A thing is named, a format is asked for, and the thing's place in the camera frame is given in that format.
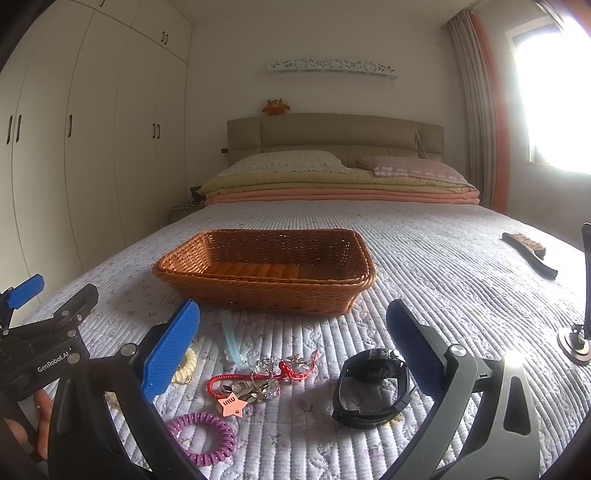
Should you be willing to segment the white wardrobe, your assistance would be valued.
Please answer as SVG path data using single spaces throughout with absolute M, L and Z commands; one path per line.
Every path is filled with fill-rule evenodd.
M 166 1 L 1 5 L 1 283 L 48 298 L 186 196 L 191 28 Z

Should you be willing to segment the red cord star keychain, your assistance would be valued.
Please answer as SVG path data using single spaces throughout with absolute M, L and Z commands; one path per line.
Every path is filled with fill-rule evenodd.
M 242 418 L 245 408 L 280 396 L 283 385 L 301 383 L 315 373 L 321 353 L 315 350 L 304 358 L 300 354 L 274 361 L 263 359 L 249 373 L 222 374 L 206 383 L 206 392 L 216 401 L 222 417 Z

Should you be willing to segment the striped orange curtain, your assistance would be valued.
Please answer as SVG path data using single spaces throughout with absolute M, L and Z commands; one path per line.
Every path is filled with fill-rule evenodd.
M 499 71 L 484 27 L 472 9 L 446 24 L 462 79 L 468 129 L 468 177 L 481 205 L 508 209 L 510 133 Z

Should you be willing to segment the pink pillow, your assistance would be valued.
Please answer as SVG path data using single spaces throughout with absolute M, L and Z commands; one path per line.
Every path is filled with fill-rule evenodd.
M 457 170 L 435 160 L 396 156 L 370 156 L 359 159 L 356 164 L 373 171 L 377 177 L 431 179 L 454 184 L 467 184 L 467 180 Z

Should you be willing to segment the folded pink blanket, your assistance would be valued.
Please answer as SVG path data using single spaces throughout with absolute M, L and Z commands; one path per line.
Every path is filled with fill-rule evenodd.
M 205 204 L 288 200 L 393 201 L 456 205 L 480 204 L 479 194 L 476 191 L 468 193 L 427 193 L 342 188 L 288 188 L 216 194 L 209 196 Z

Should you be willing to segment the bright window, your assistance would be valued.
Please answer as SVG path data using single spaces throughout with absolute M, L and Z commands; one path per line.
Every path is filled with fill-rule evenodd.
M 538 18 L 507 33 L 530 161 L 590 173 L 590 36 L 574 20 Z

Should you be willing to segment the wooden bed brush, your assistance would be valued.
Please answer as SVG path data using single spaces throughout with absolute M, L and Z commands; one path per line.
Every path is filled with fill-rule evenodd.
M 502 234 L 502 240 L 508 245 L 510 245 L 512 248 L 514 248 L 526 260 L 526 262 L 532 267 L 532 269 L 541 277 L 548 280 L 556 279 L 558 271 L 547 266 L 543 262 L 543 260 L 535 253 L 535 251 L 522 240 L 518 239 L 515 235 L 509 234 L 507 232 L 504 232 Z

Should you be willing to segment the beige padded headboard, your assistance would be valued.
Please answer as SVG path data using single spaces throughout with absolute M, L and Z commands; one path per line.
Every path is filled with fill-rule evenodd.
M 444 128 L 381 116 L 297 113 L 228 121 L 230 165 L 254 154 L 324 150 L 349 168 L 370 156 L 444 160 Z

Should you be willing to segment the light blue hair clip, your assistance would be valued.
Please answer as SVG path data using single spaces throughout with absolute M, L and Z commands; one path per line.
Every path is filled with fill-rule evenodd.
M 245 359 L 240 354 L 238 342 L 235 337 L 235 326 L 233 326 L 232 316 L 228 310 L 221 312 L 221 327 L 226 345 L 224 350 L 226 359 L 238 368 L 245 367 Z

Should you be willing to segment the brown wicker basket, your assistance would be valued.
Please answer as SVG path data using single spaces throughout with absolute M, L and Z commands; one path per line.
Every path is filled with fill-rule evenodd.
M 208 230 L 152 272 L 200 305 L 305 316 L 345 314 L 377 278 L 363 238 L 346 229 Z

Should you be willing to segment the black wrist watch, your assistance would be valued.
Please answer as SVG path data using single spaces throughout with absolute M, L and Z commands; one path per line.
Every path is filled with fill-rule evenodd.
M 396 387 L 396 398 L 389 406 L 362 412 L 349 409 L 342 400 L 342 387 L 353 380 L 356 391 L 377 393 L 386 386 Z M 391 349 L 374 348 L 349 357 L 342 366 L 339 380 L 332 394 L 332 419 L 351 428 L 369 430 L 394 420 L 410 404 L 415 387 L 411 386 L 407 363 Z

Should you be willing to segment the white carved wall shelf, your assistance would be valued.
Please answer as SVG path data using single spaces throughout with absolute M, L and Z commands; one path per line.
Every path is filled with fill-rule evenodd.
M 274 60 L 267 64 L 266 72 L 269 74 L 342 73 L 367 75 L 393 80 L 398 78 L 396 70 L 390 65 L 380 62 L 338 58 L 290 58 Z

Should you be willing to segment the white quilted bedspread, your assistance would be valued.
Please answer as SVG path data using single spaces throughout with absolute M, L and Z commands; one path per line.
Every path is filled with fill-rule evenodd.
M 424 324 L 476 356 L 509 351 L 524 361 L 540 433 L 540 465 L 549 468 L 590 407 L 590 371 L 569 362 L 557 334 L 584 318 L 585 261 L 571 245 L 529 225 L 473 205 L 286 201 L 215 204 L 135 243 L 65 286 L 31 315 L 48 318 L 86 284 L 98 304 L 81 334 L 93 357 L 138 342 L 167 320 L 179 296 L 152 272 L 164 254 L 213 229 L 332 229 L 358 232 L 377 271 L 374 286 L 339 317 L 259 312 L 233 314 L 249 361 L 321 353 L 315 374 L 283 387 L 233 422 L 238 449 L 205 470 L 211 479 L 377 479 L 407 446 L 432 406 L 416 393 L 393 422 L 349 429 L 331 416 L 342 363 L 358 352 L 393 347 L 386 311 L 401 299 Z M 537 274 L 502 240 L 507 232 L 558 271 Z

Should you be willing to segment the folded yellow blanket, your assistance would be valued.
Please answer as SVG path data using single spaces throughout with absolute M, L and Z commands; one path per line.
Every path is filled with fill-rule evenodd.
M 444 192 L 467 193 L 475 192 L 480 195 L 478 189 L 468 183 L 454 184 L 448 181 L 431 178 L 414 177 L 378 177 L 370 170 L 352 169 L 348 173 L 338 172 L 262 172 L 240 175 L 215 176 L 202 185 L 200 192 L 211 194 L 211 192 L 224 188 L 237 188 L 246 186 L 270 187 L 276 184 L 304 184 L 304 185 L 345 185 L 356 188 L 377 188 L 377 187 L 412 187 L 430 188 L 433 191 L 443 190 Z

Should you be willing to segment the cream floral pillow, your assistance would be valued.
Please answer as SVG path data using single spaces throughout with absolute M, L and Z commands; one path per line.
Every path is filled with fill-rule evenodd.
M 222 171 L 221 176 L 297 172 L 349 173 L 351 171 L 351 168 L 346 167 L 338 157 L 328 151 L 291 150 L 251 155 Z

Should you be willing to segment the orange plush toy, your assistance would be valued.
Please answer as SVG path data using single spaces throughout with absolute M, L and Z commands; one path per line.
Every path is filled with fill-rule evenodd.
M 266 101 L 266 106 L 263 107 L 262 112 L 269 116 L 284 115 L 290 111 L 290 105 L 283 99 L 269 99 Z

